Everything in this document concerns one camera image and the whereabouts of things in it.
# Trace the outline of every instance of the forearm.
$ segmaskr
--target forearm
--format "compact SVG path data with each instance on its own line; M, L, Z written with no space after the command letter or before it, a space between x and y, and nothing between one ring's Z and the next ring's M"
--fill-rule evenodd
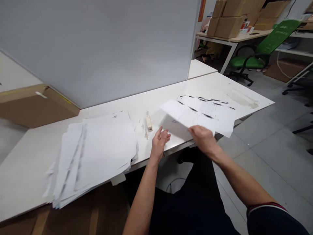
M158 162L149 160L130 208L123 235L148 234L153 209Z
M222 149L218 149L215 163L222 169L239 199L248 207L267 202L276 202L262 186Z

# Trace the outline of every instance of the shelf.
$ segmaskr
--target shelf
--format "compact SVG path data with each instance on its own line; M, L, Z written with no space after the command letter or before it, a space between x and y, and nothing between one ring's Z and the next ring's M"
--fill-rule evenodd
M309 39L313 39L313 33L301 33L299 31L297 32L293 32L290 37L294 37L294 38L309 38Z
M283 52L283 53L289 53L289 54L294 54L294 55L302 55L302 56L307 56L307 57L312 57L312 53L308 52L303 52L303 51L297 51L295 49L290 49L290 50L282 50L282 49L276 49L275 51Z

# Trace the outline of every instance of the sleeve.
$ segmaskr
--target sleeve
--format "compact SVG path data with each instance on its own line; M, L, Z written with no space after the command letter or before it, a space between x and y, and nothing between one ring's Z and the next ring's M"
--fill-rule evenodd
M274 202L250 206L247 210L247 219L249 235L309 235L302 224L285 208Z

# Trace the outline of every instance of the hand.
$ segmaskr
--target hand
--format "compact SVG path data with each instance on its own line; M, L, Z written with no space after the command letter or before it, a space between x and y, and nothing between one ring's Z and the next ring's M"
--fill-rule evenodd
M193 139L198 145L198 148L212 160L214 160L216 155L222 151L222 149L217 145L212 131L203 126L192 126L188 129L188 131L191 133Z
M170 140L171 134L167 134L168 130L162 131L162 126L156 132L152 140L152 149L150 154L150 159L157 162L161 161L163 157L165 144Z

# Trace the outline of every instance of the chair seat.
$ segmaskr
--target chair seat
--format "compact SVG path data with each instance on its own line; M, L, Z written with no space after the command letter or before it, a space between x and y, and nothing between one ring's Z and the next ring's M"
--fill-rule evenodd
M246 56L238 56L234 57L230 60L230 63L232 66L237 67L237 68L242 68L244 65L245 60L247 59ZM248 59L246 63L246 68L248 69L262 69L264 68L265 62L257 59L256 57L251 57Z

